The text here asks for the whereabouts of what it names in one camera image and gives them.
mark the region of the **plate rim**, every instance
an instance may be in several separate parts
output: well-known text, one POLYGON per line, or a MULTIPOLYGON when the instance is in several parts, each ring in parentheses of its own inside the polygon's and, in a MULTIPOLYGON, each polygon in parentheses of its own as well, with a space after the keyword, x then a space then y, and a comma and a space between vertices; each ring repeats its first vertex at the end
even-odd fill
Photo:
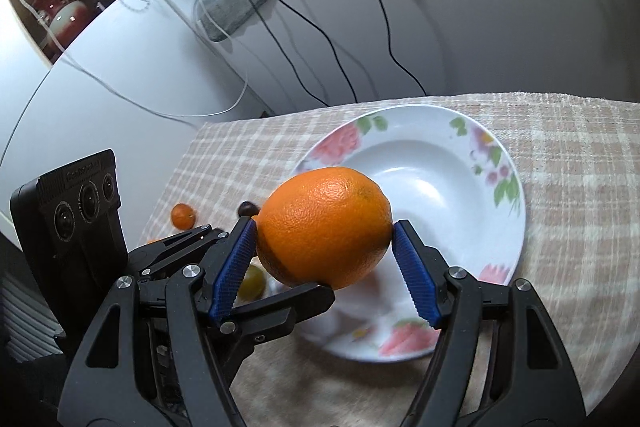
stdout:
MULTIPOLYGON (((297 174, 299 174, 300 172, 297 172, 298 167, 300 166, 300 164, 307 159, 307 157, 311 154, 311 151, 313 149, 316 148, 316 146, 318 146, 319 143, 321 143, 323 140, 325 140, 326 138, 328 138, 329 136, 331 136, 333 133, 335 133, 336 131, 338 131, 338 129, 341 129, 342 127, 353 123, 357 120, 359 120, 360 118, 363 118, 364 116, 369 116, 372 114, 377 114, 386 110, 390 110, 390 109, 395 109, 395 108, 401 108, 401 107, 428 107, 430 109, 435 109, 435 110, 444 110, 445 112, 448 112, 452 115, 454 115, 454 118, 456 116, 461 116, 467 120, 472 121, 475 125, 477 125, 479 128, 481 128, 485 133, 487 133, 497 144, 498 146, 500 146, 500 149, 502 149, 502 152, 506 154, 506 157, 509 160, 511 169, 513 169, 514 174, 516 175, 516 179, 518 181, 518 188, 520 190, 519 192, 519 198, 520 198, 520 203, 522 206, 522 223, 523 223, 523 227, 522 227, 522 239, 520 241, 520 249, 518 250, 518 256, 516 259, 516 262, 513 264, 512 269, 510 270, 509 276, 507 277, 507 279, 505 279, 505 282, 503 284, 508 284, 513 280, 513 277, 518 269, 518 266, 520 265, 520 263, 522 262, 522 251, 524 249, 525 243, 526 243, 526 228, 527 228, 527 201, 524 197, 524 186, 522 185, 522 179, 520 178, 520 172, 518 171, 518 168, 513 160, 513 158, 511 157, 510 152, 507 150, 507 148, 503 145, 503 143, 495 136, 494 133, 492 133, 492 131, 490 131, 489 129, 487 129, 487 127, 485 127, 482 123, 480 123, 478 120, 476 120, 475 118, 469 116, 468 114, 465 114, 463 112, 460 112, 458 110, 452 109, 450 107, 444 107, 441 105, 433 105, 431 103, 399 103, 397 105, 389 105, 386 107, 380 107, 380 108, 376 108, 376 109, 372 109, 370 111, 364 112, 360 115, 357 115, 353 118, 351 118, 350 120, 347 120, 345 122, 342 122, 340 125, 334 127, 331 131, 329 131, 328 133, 326 133, 324 136, 322 136, 318 141, 316 141, 311 147, 309 147, 309 149, 305 152, 305 154, 303 156, 300 157, 300 159, 296 162, 295 166, 293 167, 293 169, 291 170, 290 174, 289 174, 289 178, 292 178, 293 176, 296 176, 297 174)), ((415 360, 415 359, 420 359, 421 357, 426 357, 427 355, 430 355, 431 353, 433 353, 434 351, 434 347, 431 347, 429 349, 425 349, 423 351, 416 351, 414 353, 408 353, 407 355, 405 355, 404 357, 401 358, 396 358, 396 357, 389 357, 388 359, 383 358, 383 357, 378 357, 376 359, 369 359, 369 358, 360 358, 360 357, 348 357, 345 354, 341 354, 336 352, 334 349, 330 349, 326 346, 320 346, 319 344, 313 342, 312 340, 306 338, 306 335, 304 333, 302 333, 301 331, 298 331, 298 334, 300 337, 303 337, 305 342, 310 342, 312 344, 314 344, 314 346, 318 347, 319 349, 322 349, 323 351, 326 351, 328 353, 331 353, 334 357, 339 357, 345 360, 353 360, 355 362, 362 362, 362 363, 398 363, 398 362, 407 362, 409 360, 415 360)))

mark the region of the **floral plate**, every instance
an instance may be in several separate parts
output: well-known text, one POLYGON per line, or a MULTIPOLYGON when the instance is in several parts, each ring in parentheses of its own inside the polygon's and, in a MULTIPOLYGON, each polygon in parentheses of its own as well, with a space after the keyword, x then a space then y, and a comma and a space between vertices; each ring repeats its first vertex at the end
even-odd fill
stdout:
MULTIPOLYGON (((434 105, 377 110, 335 129, 293 174, 332 165, 375 181, 394 221, 409 219, 449 265, 487 282, 511 280, 524 241, 522 184, 505 148, 478 122, 434 105)), ((364 362, 433 350, 438 331, 418 317, 391 249, 335 298, 329 311, 296 327, 322 349, 364 362)))

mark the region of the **tablecloth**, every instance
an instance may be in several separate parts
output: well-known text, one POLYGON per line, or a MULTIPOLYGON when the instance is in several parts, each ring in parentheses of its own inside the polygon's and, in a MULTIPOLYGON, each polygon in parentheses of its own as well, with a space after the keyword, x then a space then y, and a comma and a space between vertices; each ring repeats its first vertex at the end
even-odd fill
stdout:
MULTIPOLYGON (((331 107, 206 124, 175 169, 141 237, 176 233, 178 202, 198 224, 229 230, 243 200, 260 204, 310 147, 340 124, 399 103, 461 111, 510 152, 524 185, 526 241, 517 275, 531 280, 565 343, 588 410, 640 341, 640 105, 564 94, 467 94, 331 107)), ((483 331, 463 406, 477 407, 488 359, 483 331)), ((247 425, 397 426, 429 357, 367 364, 290 335, 242 365, 232 394, 247 425)))

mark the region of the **blue gripper pad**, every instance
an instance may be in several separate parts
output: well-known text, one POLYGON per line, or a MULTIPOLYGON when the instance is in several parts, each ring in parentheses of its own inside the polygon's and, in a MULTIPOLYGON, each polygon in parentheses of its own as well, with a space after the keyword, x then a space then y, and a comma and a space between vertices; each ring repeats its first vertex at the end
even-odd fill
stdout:
POLYGON ((213 303, 209 310, 209 317, 216 323, 228 317, 231 312, 244 274, 254 256, 257 235, 255 221, 249 219, 213 285, 213 303))
POLYGON ((391 248, 418 315, 432 328, 438 328, 442 316, 436 302, 436 286, 399 223, 394 225, 391 248))

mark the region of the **red vase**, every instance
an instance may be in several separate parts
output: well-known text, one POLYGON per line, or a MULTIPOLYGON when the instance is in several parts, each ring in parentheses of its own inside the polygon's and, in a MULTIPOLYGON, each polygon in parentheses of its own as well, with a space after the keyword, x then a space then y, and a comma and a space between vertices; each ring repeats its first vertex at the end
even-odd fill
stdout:
MULTIPOLYGON (((65 49, 91 22, 89 9, 80 1, 34 0, 33 7, 65 49)), ((58 51, 50 35, 47 35, 47 46, 58 51)))

